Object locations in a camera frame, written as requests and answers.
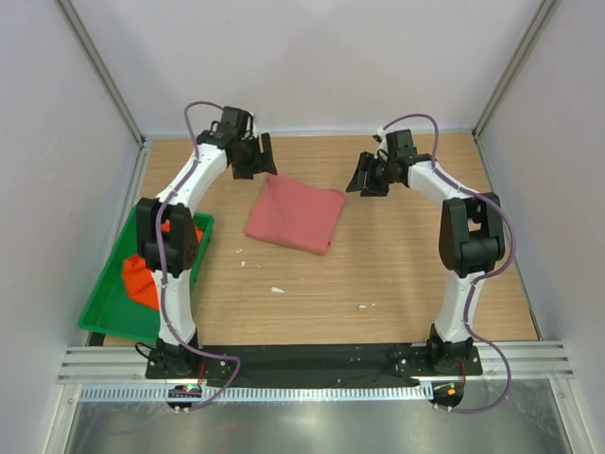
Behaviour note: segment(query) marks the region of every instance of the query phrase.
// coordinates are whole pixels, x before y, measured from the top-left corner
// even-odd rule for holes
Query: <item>orange fabric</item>
[[[162,224],[162,230],[170,232],[170,223]],[[204,237],[204,233],[196,226],[198,241]],[[137,303],[147,306],[153,310],[160,310],[158,293],[155,290],[151,271],[147,269],[145,260],[136,253],[122,262],[122,282],[129,297]]]

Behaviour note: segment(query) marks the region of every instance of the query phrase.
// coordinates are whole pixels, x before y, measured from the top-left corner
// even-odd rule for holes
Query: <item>wooden table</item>
[[[415,136],[419,152],[430,152],[432,140]],[[191,149],[188,141],[156,141],[142,195],[164,189]],[[359,136],[279,137],[273,149],[281,174],[344,190],[359,152],[373,152],[375,143]],[[463,183],[489,190],[471,135],[444,135],[439,160]],[[393,186],[385,198],[348,194],[330,250],[318,256],[244,236],[264,179],[234,181],[227,171],[199,205],[216,220],[192,296],[200,342],[425,341],[445,286],[439,210],[403,185]],[[285,293],[271,292],[272,287]],[[494,340],[536,339],[514,267],[486,283],[475,329]],[[106,339],[106,344],[124,343],[130,342]]]

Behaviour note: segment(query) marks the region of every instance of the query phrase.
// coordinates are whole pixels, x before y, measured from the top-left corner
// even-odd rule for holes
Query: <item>green basket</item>
[[[210,215],[196,213],[193,221],[204,236],[199,245],[198,258],[191,270],[191,289],[198,280],[199,267],[212,236],[215,220]],[[132,209],[82,311],[78,325],[82,329],[97,333],[155,344],[160,330],[160,313],[129,298],[122,283],[122,262],[135,253],[136,219]]]

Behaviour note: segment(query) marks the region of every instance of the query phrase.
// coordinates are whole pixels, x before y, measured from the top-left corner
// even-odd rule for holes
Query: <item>white wall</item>
[[[539,326],[605,433],[605,3],[562,1],[482,137]]]
[[[0,3],[0,451],[42,452],[136,146],[51,1]]]
[[[470,129],[540,1],[74,3],[144,132],[185,134],[200,98],[272,131],[373,131],[416,111]]]

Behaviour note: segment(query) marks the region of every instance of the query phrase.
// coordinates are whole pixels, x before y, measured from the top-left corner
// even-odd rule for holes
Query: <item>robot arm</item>
[[[364,152],[359,156],[347,192],[384,197],[392,183],[403,183],[441,209],[439,251],[441,263],[448,269],[447,284],[441,313],[431,326],[427,347],[435,368],[445,373],[470,356],[473,339],[464,324],[464,310],[474,280],[492,271],[496,261],[504,256],[502,219],[487,203],[465,194],[461,189],[475,191],[448,175],[438,163],[433,165],[430,155],[418,154],[410,130],[391,132],[378,140],[380,145],[375,154]],[[494,193],[483,196],[499,204]],[[471,230],[469,221],[477,228]],[[468,305],[470,326],[483,282],[475,284]]]
[[[162,203],[172,195],[162,222],[170,230],[163,231],[167,265],[164,307],[172,328],[181,339],[198,348],[198,335],[191,314],[189,281],[199,250],[193,215],[202,197],[229,165],[235,179],[252,179],[254,174],[277,174],[268,134],[260,137],[251,113],[225,107],[220,121],[202,132],[194,150],[176,178],[155,199],[142,198],[136,206],[137,252],[146,260],[160,299],[163,273],[156,237],[155,220]],[[187,374],[197,368],[199,357],[179,345],[160,317],[156,348],[149,355],[147,377],[162,378]]]

